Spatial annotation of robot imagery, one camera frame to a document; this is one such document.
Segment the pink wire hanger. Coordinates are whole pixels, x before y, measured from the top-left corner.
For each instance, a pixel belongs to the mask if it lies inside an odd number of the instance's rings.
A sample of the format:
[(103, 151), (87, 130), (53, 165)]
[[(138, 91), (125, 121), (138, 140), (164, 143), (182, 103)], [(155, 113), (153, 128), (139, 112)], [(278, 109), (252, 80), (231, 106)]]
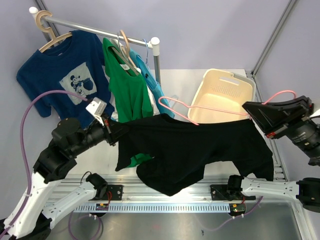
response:
[[(271, 100), (273, 100), (275, 97), (281, 95), (281, 94), (284, 94), (284, 93), (290, 93), (290, 94), (293, 94), (293, 99), (296, 99), (297, 98), (297, 93), (293, 90), (282, 90), (282, 91), (279, 91), (277, 93), (275, 93), (274, 95), (272, 95), (268, 100), (266, 100), (265, 102), (263, 102), (262, 104), (263, 105), (266, 105), (267, 103), (269, 103)], [(246, 117), (249, 117), (249, 114), (248, 113), (242, 113), (242, 112), (235, 112), (235, 111), (229, 111), (229, 110), (223, 110), (223, 109), (218, 109), (218, 108), (212, 108), (212, 107), (207, 107), (207, 106), (200, 106), (200, 105), (187, 105), (186, 103), (180, 101), (180, 100), (177, 100), (177, 99), (174, 99), (172, 97), (167, 97), (167, 96), (161, 96), (159, 99), (158, 99), (158, 103), (163, 106), (164, 108), (170, 110), (171, 112), (175, 113), (176, 115), (182, 117), (183, 119), (189, 121), (190, 123), (198, 126), (199, 124), (188, 118), (187, 116), (175, 111), (172, 107), (170, 106), (167, 106), (165, 105), (164, 103), (162, 103), (162, 100), (171, 100), (175, 103), (179, 103), (179, 104), (182, 104), (184, 107), (188, 108), (188, 109), (192, 109), (192, 108), (198, 108), (198, 109), (205, 109), (205, 110), (210, 110), (210, 111), (215, 111), (215, 112), (221, 112), (221, 113), (227, 113), (227, 114), (232, 114), (232, 115), (238, 115), (238, 116), (246, 116)]]

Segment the light blue t shirt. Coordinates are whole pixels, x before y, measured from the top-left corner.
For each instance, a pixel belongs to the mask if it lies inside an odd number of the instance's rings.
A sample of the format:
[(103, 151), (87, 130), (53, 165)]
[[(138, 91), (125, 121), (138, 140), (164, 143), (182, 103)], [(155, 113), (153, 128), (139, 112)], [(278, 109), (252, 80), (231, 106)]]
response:
[(155, 77), (151, 73), (150, 68), (148, 66), (146, 66), (142, 57), (134, 50), (131, 49), (129, 52), (129, 55), (130, 55), (130, 58), (133, 60), (133, 62), (135, 64), (137, 64), (138, 67), (141, 69), (141, 71), (142, 71), (141, 75), (144, 77), (146, 85), (150, 88), (151, 93), (154, 96), (155, 103), (156, 103), (156, 106), (159, 110), (159, 113), (160, 114), (168, 114), (171, 118), (174, 118), (175, 114), (173, 112), (171, 112), (170, 110), (166, 109), (165, 107), (161, 106), (158, 103), (158, 99), (160, 97), (164, 96), (164, 93), (162, 91), (160, 84), (156, 81)]

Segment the black t shirt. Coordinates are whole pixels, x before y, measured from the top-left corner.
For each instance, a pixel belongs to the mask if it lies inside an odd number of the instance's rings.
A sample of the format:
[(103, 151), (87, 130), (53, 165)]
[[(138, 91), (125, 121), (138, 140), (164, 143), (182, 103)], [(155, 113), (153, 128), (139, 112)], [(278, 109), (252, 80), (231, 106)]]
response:
[(239, 174), (274, 179), (272, 151), (250, 119), (194, 125), (163, 113), (141, 119), (152, 158), (136, 174), (177, 182), (207, 164), (232, 162)]

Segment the light blue wire hanger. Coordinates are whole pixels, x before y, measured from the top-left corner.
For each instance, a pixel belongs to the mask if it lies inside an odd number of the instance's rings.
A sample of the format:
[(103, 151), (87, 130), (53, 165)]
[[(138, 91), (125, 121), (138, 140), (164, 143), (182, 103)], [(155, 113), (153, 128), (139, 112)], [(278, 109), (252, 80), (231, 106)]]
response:
[(146, 39), (142, 39), (144, 41), (144, 45), (146, 47), (146, 57), (145, 64), (149, 66), (149, 49), (152, 50), (153, 55), (153, 64), (154, 64), (154, 72), (156, 81), (161, 84), (161, 73), (160, 73), (160, 39), (158, 37), (153, 37), (150, 41)]

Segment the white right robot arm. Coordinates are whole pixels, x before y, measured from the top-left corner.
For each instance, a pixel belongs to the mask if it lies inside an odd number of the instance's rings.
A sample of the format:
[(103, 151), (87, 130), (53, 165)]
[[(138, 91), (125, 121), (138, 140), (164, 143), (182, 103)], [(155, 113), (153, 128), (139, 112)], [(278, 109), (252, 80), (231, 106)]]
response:
[[(286, 136), (309, 157), (310, 166), (320, 164), (320, 126), (313, 121), (312, 100), (304, 95), (283, 102), (247, 101), (242, 106), (269, 139)], [(300, 202), (311, 212), (320, 211), (320, 180), (306, 177), (299, 181), (277, 182), (231, 175), (226, 193), (232, 199), (263, 196)]]

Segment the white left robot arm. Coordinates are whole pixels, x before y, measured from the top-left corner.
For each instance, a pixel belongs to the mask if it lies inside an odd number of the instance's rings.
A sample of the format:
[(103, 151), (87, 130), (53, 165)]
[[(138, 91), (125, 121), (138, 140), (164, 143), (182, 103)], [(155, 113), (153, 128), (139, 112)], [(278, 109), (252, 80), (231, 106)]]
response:
[(103, 141), (113, 146), (128, 132), (127, 126), (109, 117), (103, 117), (101, 122), (94, 120), (87, 129), (82, 129), (75, 118), (61, 120), (33, 166), (24, 196), (14, 211), (0, 221), (0, 235), (9, 235), (12, 240), (45, 240), (57, 223), (79, 205), (111, 197), (107, 181), (91, 173), (76, 190), (52, 206), (45, 206), (54, 189), (76, 166), (78, 155)]

